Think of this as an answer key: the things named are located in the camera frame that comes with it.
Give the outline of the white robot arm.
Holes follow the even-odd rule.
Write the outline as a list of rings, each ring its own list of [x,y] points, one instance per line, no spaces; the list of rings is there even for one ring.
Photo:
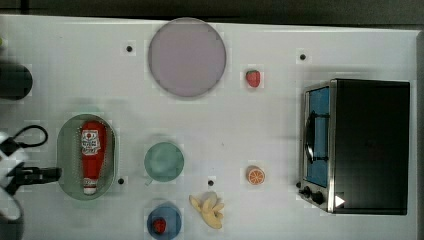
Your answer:
[[[1,240],[22,240],[24,210],[15,194],[21,186],[56,182],[62,169],[25,167],[28,154],[7,133],[1,133]]]

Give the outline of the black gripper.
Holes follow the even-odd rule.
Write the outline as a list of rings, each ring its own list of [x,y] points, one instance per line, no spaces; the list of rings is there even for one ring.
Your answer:
[[[18,189],[24,185],[33,185],[38,180],[41,183],[57,182],[62,176],[62,169],[58,167],[42,168],[20,167],[9,172],[6,177],[10,179],[5,190],[14,196]]]

